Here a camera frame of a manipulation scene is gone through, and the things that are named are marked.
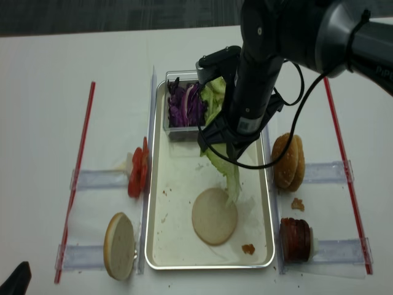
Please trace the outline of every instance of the red strip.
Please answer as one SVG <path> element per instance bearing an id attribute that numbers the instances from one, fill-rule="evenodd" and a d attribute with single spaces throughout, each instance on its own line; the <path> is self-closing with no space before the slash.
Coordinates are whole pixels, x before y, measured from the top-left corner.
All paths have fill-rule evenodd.
<path id="1" fill-rule="evenodd" d="M 69 195 L 69 202 L 68 202 L 68 209 L 67 209 L 67 215 L 66 215 L 66 222 L 64 224 L 63 238 L 61 239 L 61 245 L 63 245 L 63 246 L 65 246 L 67 244 L 68 216 L 69 216 L 69 212 L 71 211 L 72 203 L 74 202 L 74 198 L 75 198 L 75 194 L 76 194 L 76 184 L 77 184 L 77 181 L 78 181 L 80 165 L 82 164 L 82 156 L 84 154 L 84 149 L 85 149 L 87 127 L 88 127 L 88 121 L 90 119 L 91 106 L 93 105 L 93 97 L 94 97 L 94 90 L 95 90 L 95 88 L 96 88 L 96 82 L 92 82 L 91 86 L 90 86 L 90 94 L 88 96 L 84 128 L 82 130 L 82 136 L 80 138 L 78 158 L 76 160 L 76 165 L 75 165 L 74 181 L 72 183 L 72 186 L 71 186 L 72 189 L 71 189 L 71 193 Z M 63 258 L 64 258 L 64 256 L 61 255 L 60 265 L 63 264 Z M 61 269 L 56 270 L 55 284 L 59 284 L 60 277 L 61 277 Z"/>
<path id="2" fill-rule="evenodd" d="M 332 112 L 333 123 L 334 123 L 334 128 L 336 130 L 337 141 L 338 141 L 338 145 L 340 147 L 341 159 L 343 160 L 344 163 L 347 163 L 348 158 L 345 153 L 344 141 L 343 141 L 343 137 L 341 136 L 340 126 L 338 125 L 338 118 L 337 118 L 336 108 L 335 108 L 334 102 L 333 102 L 333 96 L 332 96 L 332 91 L 330 89 L 329 80 L 327 78 L 325 78 L 324 83 L 325 83 L 325 88 L 326 88 L 327 99 L 329 101 L 330 111 Z M 372 275 L 373 274 L 373 267 L 372 267 L 372 264 L 369 263 L 371 261 L 371 259 L 368 256 L 367 245 L 364 240 L 365 234 L 364 234 L 362 220 L 360 218 L 359 207 L 357 205 L 355 187 L 354 187 L 353 183 L 350 181 L 351 177 L 349 175 L 349 168 L 346 167 L 345 170 L 346 170 L 346 178 L 348 180 L 349 194 L 351 196 L 352 207 L 353 207 L 354 214 L 355 214 L 357 232 L 359 234 L 360 242 L 362 244 L 364 260 L 366 262 L 368 262 L 365 265 L 366 271 L 367 271 L 368 275 Z"/>

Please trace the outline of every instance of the baking tray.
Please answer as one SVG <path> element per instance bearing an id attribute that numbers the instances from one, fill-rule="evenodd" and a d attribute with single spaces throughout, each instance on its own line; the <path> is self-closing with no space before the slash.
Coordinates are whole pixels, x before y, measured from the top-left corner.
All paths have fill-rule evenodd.
<path id="1" fill-rule="evenodd" d="M 165 87 L 162 82 L 156 96 L 145 247 L 147 263 L 157 270 L 268 266 L 274 258 L 275 248 L 264 170 L 240 168 L 241 193 L 236 203 L 238 224 L 230 239 L 223 245 L 210 246 L 197 237 L 191 219 L 193 203 L 205 189 L 224 188 L 226 179 L 207 157 L 200 157 L 196 141 L 170 141 L 163 128 Z M 262 142 L 258 140 L 252 144 L 240 161 L 249 165 L 263 164 Z M 253 255 L 242 251 L 245 244 L 254 245 Z"/>

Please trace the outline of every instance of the purple cabbage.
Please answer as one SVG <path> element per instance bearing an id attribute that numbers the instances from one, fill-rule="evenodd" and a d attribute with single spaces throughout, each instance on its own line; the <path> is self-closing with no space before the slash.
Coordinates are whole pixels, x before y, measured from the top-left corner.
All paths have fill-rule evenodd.
<path id="1" fill-rule="evenodd" d="M 205 125 L 204 114 L 208 109 L 208 103 L 201 100 L 200 88 L 201 85 L 195 83 L 187 84 L 187 88 L 184 89 L 179 86 L 179 78 L 174 82 L 168 82 L 169 127 L 196 126 L 197 120 L 200 125 Z"/>

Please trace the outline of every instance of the white tabletop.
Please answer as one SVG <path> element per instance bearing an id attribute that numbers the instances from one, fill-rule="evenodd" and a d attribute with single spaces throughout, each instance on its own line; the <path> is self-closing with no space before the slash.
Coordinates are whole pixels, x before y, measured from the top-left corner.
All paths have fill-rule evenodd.
<path id="1" fill-rule="evenodd" d="M 0 39 L 0 282 L 29 261 L 33 277 L 27 294 L 315 294 L 317 289 L 387 294 L 393 289 L 393 98 L 350 73 L 330 83 L 374 275 L 280 276 L 274 260 L 263 270 L 157 272 L 146 266 L 144 275 L 126 283 L 100 271 L 63 273 L 54 285 L 90 82 L 97 83 L 95 99 L 114 105 L 130 100 L 133 151 L 147 130 L 153 65 L 162 81 L 167 71 L 193 69 L 202 55 L 233 44 L 241 45 L 237 26 Z"/>

